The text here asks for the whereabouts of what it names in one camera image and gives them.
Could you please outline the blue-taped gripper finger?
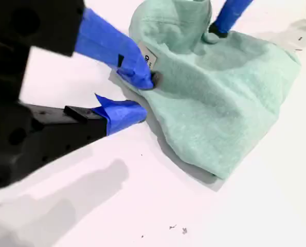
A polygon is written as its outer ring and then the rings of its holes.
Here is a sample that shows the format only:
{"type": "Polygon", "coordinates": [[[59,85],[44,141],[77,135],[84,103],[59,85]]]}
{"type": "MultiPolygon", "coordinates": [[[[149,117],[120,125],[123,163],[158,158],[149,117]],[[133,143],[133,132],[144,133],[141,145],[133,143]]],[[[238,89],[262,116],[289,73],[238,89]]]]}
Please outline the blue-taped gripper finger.
{"type": "Polygon", "coordinates": [[[0,39],[69,57],[75,52],[87,56],[140,90],[153,89],[160,78],[139,46],[83,1],[0,1],[0,39]]]}
{"type": "Polygon", "coordinates": [[[253,0],[227,0],[216,20],[210,25],[209,33],[214,33],[219,38],[226,38],[236,21],[253,0]]]}
{"type": "Polygon", "coordinates": [[[146,120],[146,109],[136,101],[114,101],[99,95],[96,98],[100,103],[96,108],[26,106],[31,111],[30,126],[16,164],[18,180],[77,149],[146,120]]]}

